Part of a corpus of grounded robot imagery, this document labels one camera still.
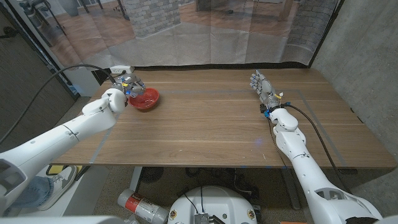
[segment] wire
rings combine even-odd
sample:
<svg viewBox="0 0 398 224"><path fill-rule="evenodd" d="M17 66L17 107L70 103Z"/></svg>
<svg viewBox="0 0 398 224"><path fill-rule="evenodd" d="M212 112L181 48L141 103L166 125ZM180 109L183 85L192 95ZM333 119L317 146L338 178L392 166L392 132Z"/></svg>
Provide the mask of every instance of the wire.
<svg viewBox="0 0 398 224"><path fill-rule="evenodd" d="M101 70L102 72L104 72L109 79L113 82L116 83L114 81L114 78L111 76L111 74L109 74L109 72L107 72L105 69L97 67L95 65L87 65L87 64L77 64L77 65L70 65L67 66L57 72L55 72L52 76L50 76L45 82L44 84L39 88L39 90L37 90L36 94L33 96L33 98L31 99L30 103L26 106L25 110L21 113L21 115L19 116L19 118L16 120L16 122L11 126L11 128L7 131L7 133L1 138L0 140L0 144L8 137L8 135L11 134L11 132L15 129L15 127L19 124L19 122L21 121L21 119L25 116L27 110L30 108L30 106L32 106L34 100L37 98L37 96L39 95L39 93L43 90L43 88L57 75L59 75L61 72L69 69L69 68L75 68L75 67L91 67L91 68L96 68L98 70Z"/></svg>
<svg viewBox="0 0 398 224"><path fill-rule="evenodd" d="M188 199L189 202L191 202L191 204L193 205L193 207L195 208L195 210L197 211L197 215L199 214L197 207L192 203L191 200L189 200L189 198L187 197L187 195L184 193L184 196Z"/></svg>
<svg viewBox="0 0 398 224"><path fill-rule="evenodd" d="M341 184L343 185L343 187L345 188L345 190L346 190L348 193L352 194L351 191L349 190L349 188L344 184L343 180L341 179L341 177L340 177L340 175L339 175L339 173L338 173L337 167L336 167L335 163L333 162L333 159L331 158L331 156L330 156L330 154L329 154L328 148L326 147L325 142L323 142L323 139L322 139L322 137L321 137L321 134L319 133L318 128L315 126L315 124L313 123L313 121L311 120L311 118L308 117L302 110L298 109L298 108L295 107L295 106L286 105L286 104L284 104L284 106L288 106L288 107L291 107L291 108L297 110L298 112L300 112L302 115L304 115L304 116L308 119L308 121L311 123L312 127L314 128L315 132L317 133L318 138L319 138L319 140L320 140L321 143L322 143L323 149L325 150L325 153L326 153L326 155L328 156L328 159L329 159L329 161L330 161L330 164L331 164L331 166L333 167L333 170L335 171L335 173L336 173L338 179L340 180L340 182L341 182Z"/></svg>
<svg viewBox="0 0 398 224"><path fill-rule="evenodd" d="M236 186L236 168L235 168L235 176L234 176L234 186L235 186L235 189L238 190L238 191L240 191L240 192L248 193L249 195L252 194L252 192L251 192L250 190L241 190L241 189L239 189L239 188Z"/></svg>
<svg viewBox="0 0 398 224"><path fill-rule="evenodd" d="M203 208L203 194L201 192L202 186L200 186L200 198L201 198L201 212L205 213L205 209Z"/></svg>
<svg viewBox="0 0 398 224"><path fill-rule="evenodd" d="M122 73L120 73L119 75L113 76L113 78L120 77L120 76L122 76L122 75L124 75L124 74L126 74L126 71L125 71L125 70L123 70Z"/></svg>

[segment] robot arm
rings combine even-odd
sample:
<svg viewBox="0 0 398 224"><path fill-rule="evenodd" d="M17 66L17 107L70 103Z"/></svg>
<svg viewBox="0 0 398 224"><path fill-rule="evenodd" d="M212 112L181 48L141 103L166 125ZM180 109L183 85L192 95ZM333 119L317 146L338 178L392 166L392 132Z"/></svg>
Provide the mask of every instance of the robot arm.
<svg viewBox="0 0 398 224"><path fill-rule="evenodd" d="M122 113L126 94L145 91L135 75L106 90L101 99L88 103L78 116L30 141L0 154L0 213L22 193L40 170L87 137L116 124L113 113Z"/></svg>
<svg viewBox="0 0 398 224"><path fill-rule="evenodd" d="M297 120L280 106L275 90L259 71L252 75L251 86L266 107L264 114L276 124L276 144L292 162L314 222L344 224L352 217L381 220L380 213L371 203L339 189L327 179L305 146L305 136L297 127Z"/></svg>

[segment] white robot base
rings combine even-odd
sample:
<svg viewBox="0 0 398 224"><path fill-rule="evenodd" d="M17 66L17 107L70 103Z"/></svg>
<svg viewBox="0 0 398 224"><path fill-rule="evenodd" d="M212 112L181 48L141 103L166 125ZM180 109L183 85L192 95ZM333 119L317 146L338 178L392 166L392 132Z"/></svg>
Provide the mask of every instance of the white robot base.
<svg viewBox="0 0 398 224"><path fill-rule="evenodd" d="M226 187L197 187L185 195L172 205L169 224L257 224L252 205Z"/></svg>

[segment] gray wall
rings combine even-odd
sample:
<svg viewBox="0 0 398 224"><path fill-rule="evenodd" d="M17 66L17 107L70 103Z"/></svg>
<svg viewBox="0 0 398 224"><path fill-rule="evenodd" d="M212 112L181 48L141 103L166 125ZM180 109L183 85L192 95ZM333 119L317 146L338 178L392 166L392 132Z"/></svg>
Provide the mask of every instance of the gray wall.
<svg viewBox="0 0 398 224"><path fill-rule="evenodd" d="M346 0L312 65L395 159L398 159L397 59L398 1ZM398 214L397 169L355 186L353 192L372 202L382 215Z"/></svg>

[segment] sneaker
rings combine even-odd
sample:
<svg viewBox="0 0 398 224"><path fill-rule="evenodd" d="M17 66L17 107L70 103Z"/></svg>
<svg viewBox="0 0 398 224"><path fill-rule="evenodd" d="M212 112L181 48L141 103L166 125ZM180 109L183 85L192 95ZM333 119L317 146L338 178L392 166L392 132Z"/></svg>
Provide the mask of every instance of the sneaker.
<svg viewBox="0 0 398 224"><path fill-rule="evenodd" d="M42 205L39 205L37 209L44 211L51 208L51 206L61 197L61 195L69 188L69 186L71 186L76 177L76 173L76 166L68 166L61 171L61 173L52 177L54 181L54 190L52 195Z"/></svg>

